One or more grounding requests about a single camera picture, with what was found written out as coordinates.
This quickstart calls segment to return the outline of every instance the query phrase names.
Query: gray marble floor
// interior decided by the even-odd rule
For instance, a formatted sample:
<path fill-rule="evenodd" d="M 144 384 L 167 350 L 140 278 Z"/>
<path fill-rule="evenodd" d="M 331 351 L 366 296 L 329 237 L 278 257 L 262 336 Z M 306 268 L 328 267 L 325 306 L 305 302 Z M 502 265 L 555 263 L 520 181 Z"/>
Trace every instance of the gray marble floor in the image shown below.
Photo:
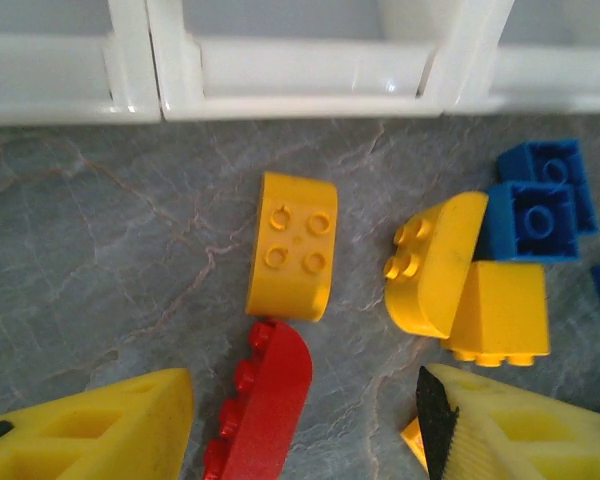
<path fill-rule="evenodd" d="M 294 322 L 314 382 L 283 478 L 426 478 L 399 431 L 418 367 L 455 365 L 383 303 L 391 237 L 414 212 L 495 181 L 495 156 L 579 137 L 600 216 L 600 117 L 294 121 L 0 130 L 0 413 L 188 367 L 196 418 L 182 478 L 232 393 L 261 174 L 327 179 L 340 214 L 329 308 Z M 470 367 L 600 409 L 600 304 L 582 260 L 547 269 L 552 354 Z"/>

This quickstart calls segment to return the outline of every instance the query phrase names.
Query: yellow plastic toy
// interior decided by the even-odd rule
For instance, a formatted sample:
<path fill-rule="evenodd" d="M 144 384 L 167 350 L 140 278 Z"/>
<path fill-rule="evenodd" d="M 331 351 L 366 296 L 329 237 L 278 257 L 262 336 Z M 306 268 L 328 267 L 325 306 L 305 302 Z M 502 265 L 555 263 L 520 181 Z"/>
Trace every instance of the yellow plastic toy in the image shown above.
<path fill-rule="evenodd" d="M 497 367 L 533 365 L 549 354 L 542 265 L 475 262 L 469 269 L 451 336 L 442 345 L 461 361 Z"/>
<path fill-rule="evenodd" d="M 333 184 L 264 174 L 249 315 L 322 318 L 331 291 L 337 216 Z"/>
<path fill-rule="evenodd" d="M 600 480 L 600 414 L 455 368 L 427 369 L 458 409 L 444 480 Z"/>
<path fill-rule="evenodd" d="M 416 456 L 425 471 L 427 469 L 427 458 L 424 455 L 424 445 L 422 444 L 422 434 L 420 433 L 420 422 L 416 417 L 408 426 L 402 431 L 400 435 L 405 443 L 409 446 L 413 454 Z"/>
<path fill-rule="evenodd" d="M 175 480 L 193 416 L 186 369 L 0 416 L 0 480 Z"/>
<path fill-rule="evenodd" d="M 488 197 L 466 192 L 411 218 L 396 232 L 385 267 L 385 303 L 407 333 L 447 338 Z"/>

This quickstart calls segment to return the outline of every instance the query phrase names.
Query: marble tile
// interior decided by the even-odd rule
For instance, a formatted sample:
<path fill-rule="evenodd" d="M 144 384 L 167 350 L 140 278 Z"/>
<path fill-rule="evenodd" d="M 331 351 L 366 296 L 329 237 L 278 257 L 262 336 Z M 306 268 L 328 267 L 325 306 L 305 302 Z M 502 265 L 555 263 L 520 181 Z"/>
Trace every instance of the marble tile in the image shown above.
<path fill-rule="evenodd" d="M 0 413 L 145 372 L 188 367 L 196 419 L 182 478 L 232 393 L 265 170 L 334 182 L 340 215 L 329 308 L 294 322 L 314 383 L 283 478 L 426 475 L 398 433 L 418 367 L 456 365 L 405 335 L 382 266 L 415 212 L 495 182 L 495 156 L 579 137 L 600 216 L 600 117 L 307 120 L 0 129 Z M 472 371 L 600 409 L 600 304 L 582 260 L 547 268 L 552 354 Z"/>

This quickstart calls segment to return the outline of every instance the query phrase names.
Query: red curved brick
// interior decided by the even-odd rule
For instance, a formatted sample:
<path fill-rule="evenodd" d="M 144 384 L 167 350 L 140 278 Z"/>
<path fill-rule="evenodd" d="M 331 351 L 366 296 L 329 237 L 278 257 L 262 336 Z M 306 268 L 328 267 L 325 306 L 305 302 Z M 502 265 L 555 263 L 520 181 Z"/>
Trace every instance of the red curved brick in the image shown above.
<path fill-rule="evenodd" d="M 219 438 L 207 446 L 204 480 L 280 476 L 302 413 L 313 367 L 302 337 L 286 323 L 258 322 L 252 355 L 236 369 L 236 398 L 220 412 Z"/>

